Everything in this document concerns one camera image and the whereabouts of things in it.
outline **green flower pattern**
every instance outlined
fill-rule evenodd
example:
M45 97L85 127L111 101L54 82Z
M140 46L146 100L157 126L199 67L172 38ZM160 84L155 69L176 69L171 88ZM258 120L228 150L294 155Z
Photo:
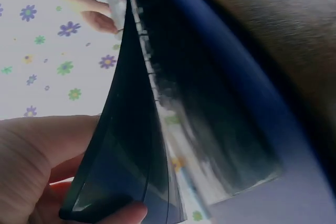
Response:
M66 61L57 68L57 73L64 76L70 73L73 67L72 61Z
M193 219L195 221L203 220L203 216L202 216L201 212L200 211L194 211L193 212Z
M37 44L37 45L41 45L41 44L43 44L44 42L46 41L46 38L44 37L44 36L37 36L36 38L35 38L35 44Z
M166 116L164 118L166 124L170 125L170 124L179 124L179 118L176 115L172 115L172 116Z
M9 74L12 72L12 67L6 67L1 70L1 73Z
M82 93L80 92L80 89L71 89L68 95L69 99L74 101L79 99Z
M120 48L120 45L119 45L119 44L115 44L115 45L113 45L113 47L112 47L113 50L119 50L119 48Z

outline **finger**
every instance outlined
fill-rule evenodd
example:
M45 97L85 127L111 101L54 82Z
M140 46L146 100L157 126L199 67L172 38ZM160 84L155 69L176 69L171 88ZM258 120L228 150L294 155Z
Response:
M96 31L113 34L118 32L118 29L114 25L114 21L104 14L93 11L85 11L81 12L81 14L83 19Z
M139 224L147 214L147 207L138 201L125 206L97 224Z
M75 176L84 154L64 161L51 170L49 183L55 183Z
M14 119L13 127L21 125L20 134L54 168L84 153L97 122L97 116L47 116Z
M106 16L111 16L111 9L108 3L91 0L88 2L88 9L93 12L99 12Z
M54 195L59 199L59 202L63 202L69 189L71 186L71 182L61 182L57 184L51 185L51 189L54 192Z
M116 34L118 32L118 29L114 24L114 21L103 14L98 14L96 16L95 24L97 24L97 27L100 32L113 33L113 34Z

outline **clear plastic sheet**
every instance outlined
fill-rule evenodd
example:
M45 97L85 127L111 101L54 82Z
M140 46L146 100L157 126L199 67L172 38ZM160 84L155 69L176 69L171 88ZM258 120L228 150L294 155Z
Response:
M96 222L133 200L143 223L185 220L189 190L208 206L281 167L202 41L170 0L127 0L104 111L60 211Z

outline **brown surface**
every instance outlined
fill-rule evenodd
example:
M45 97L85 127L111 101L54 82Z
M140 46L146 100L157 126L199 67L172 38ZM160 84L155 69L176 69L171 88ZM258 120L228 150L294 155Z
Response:
M263 44L336 133L336 0L217 2Z

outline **human hand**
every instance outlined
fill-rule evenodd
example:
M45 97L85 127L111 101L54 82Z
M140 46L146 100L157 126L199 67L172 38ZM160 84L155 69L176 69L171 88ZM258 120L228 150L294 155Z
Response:
M82 15L83 19L96 31L118 33L114 21L109 17L109 5L97 0L65 0L69 7Z
M107 3L97 0L68 0L72 7L81 13L83 19L95 30L103 33L118 33Z
M98 118L49 116L0 121L0 223L61 224L58 211ZM147 209L134 202L99 224L138 224Z

